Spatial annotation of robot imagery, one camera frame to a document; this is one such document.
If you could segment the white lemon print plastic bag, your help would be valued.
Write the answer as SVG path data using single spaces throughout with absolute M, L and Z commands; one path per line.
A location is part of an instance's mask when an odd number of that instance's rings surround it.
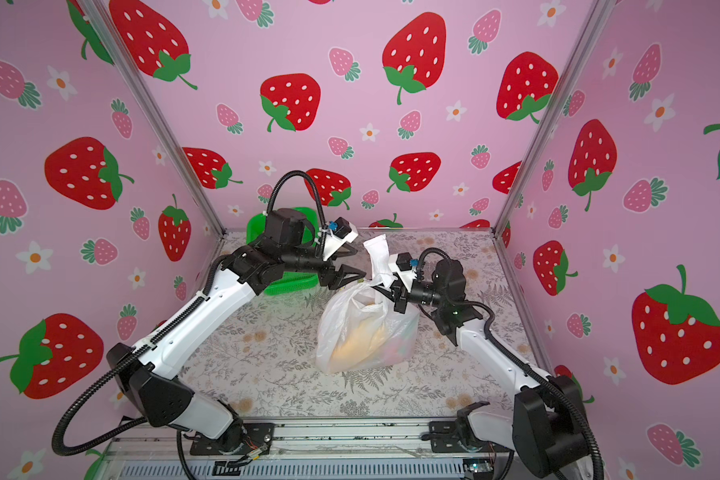
M 386 367 L 413 354 L 420 310 L 400 313 L 381 293 L 397 279 L 387 238 L 378 235 L 364 242 L 372 265 L 372 278 L 339 289 L 327 303 L 318 325 L 315 360 L 325 374 Z

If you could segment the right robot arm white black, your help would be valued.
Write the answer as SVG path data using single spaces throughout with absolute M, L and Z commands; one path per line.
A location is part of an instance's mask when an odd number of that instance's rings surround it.
M 507 422 L 481 406 L 468 408 L 461 433 L 465 442 L 501 445 L 538 478 L 562 477 L 563 468 L 574 463 L 589 467 L 591 478 L 604 478 L 603 457 L 575 383 L 532 365 L 493 333 L 495 313 L 467 299 L 460 262 L 440 249 L 426 249 L 418 258 L 395 254 L 388 267 L 395 279 L 383 293 L 395 311 L 419 307 L 513 400 Z

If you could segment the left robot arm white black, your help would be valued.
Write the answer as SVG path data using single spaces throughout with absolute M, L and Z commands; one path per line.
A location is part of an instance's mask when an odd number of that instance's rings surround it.
M 195 392 L 178 375 L 212 333 L 285 273 L 315 274 L 330 290 L 364 277 L 362 270 L 333 263 L 355 254 L 351 244 L 358 230 L 353 224 L 338 218 L 320 230 L 317 240 L 305 242 L 303 231 L 309 225 L 295 209 L 269 213 L 261 235 L 214 261 L 203 289 L 182 311 L 134 346 L 119 343 L 108 352 L 111 366 L 121 369 L 119 388 L 146 423 L 195 431 L 221 452 L 243 444 L 244 424 L 234 409 Z

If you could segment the green plastic basket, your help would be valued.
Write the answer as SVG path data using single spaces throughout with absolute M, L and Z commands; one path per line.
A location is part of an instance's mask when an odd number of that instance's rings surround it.
M 304 226 L 302 241 L 314 242 L 314 237 L 319 228 L 316 210 L 309 207 L 293 207 L 293 210 L 300 212 L 306 218 L 306 222 L 311 224 L 311 227 Z M 265 232 L 265 227 L 266 217 L 264 212 L 252 217 L 246 226 L 246 243 L 251 243 L 262 235 Z M 295 270 L 290 263 L 286 262 L 281 278 L 270 283 L 263 293 L 269 296 L 284 295 L 314 288 L 318 283 L 318 275 L 314 271 Z

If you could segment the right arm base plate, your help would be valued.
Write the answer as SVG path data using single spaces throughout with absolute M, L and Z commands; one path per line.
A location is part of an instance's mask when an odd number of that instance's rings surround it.
M 434 453 L 485 453 L 492 449 L 488 441 L 480 440 L 472 431 L 468 416 L 489 402 L 475 402 L 462 407 L 456 417 L 450 420 L 435 420 L 428 424 L 428 430 L 420 435 L 420 440 L 428 442 Z

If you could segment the aluminium front rail frame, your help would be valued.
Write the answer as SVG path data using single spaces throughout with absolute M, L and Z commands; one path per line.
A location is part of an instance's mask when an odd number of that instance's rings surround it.
M 137 427 L 104 450 L 91 479 L 506 479 L 521 462 L 485 453 L 434 453 L 420 435 L 449 417 L 249 418 L 276 425 L 267 455 L 190 455 L 194 432 Z

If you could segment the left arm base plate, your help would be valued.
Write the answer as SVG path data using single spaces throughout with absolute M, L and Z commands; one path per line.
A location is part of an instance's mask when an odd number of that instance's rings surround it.
M 272 446 L 275 427 L 276 425 L 270 422 L 245 421 L 231 425 L 219 439 L 209 439 L 197 434 L 192 439 L 190 455 L 195 457 L 267 455 Z

